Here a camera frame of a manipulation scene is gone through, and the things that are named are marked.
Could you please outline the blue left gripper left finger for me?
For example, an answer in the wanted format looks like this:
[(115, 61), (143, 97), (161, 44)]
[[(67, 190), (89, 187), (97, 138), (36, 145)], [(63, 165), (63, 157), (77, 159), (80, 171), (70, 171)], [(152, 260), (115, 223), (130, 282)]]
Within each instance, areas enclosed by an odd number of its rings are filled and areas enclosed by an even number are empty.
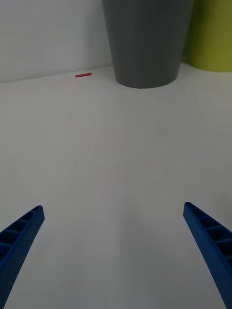
[(36, 206), (0, 233), (0, 308), (4, 308), (19, 271), (44, 222)]

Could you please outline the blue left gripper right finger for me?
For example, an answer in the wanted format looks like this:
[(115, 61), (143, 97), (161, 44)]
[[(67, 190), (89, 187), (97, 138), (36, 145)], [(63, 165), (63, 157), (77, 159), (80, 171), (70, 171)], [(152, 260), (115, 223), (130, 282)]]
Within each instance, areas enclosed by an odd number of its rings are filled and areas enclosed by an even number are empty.
[(232, 232), (190, 202), (183, 217), (207, 264), (225, 307), (232, 307)]

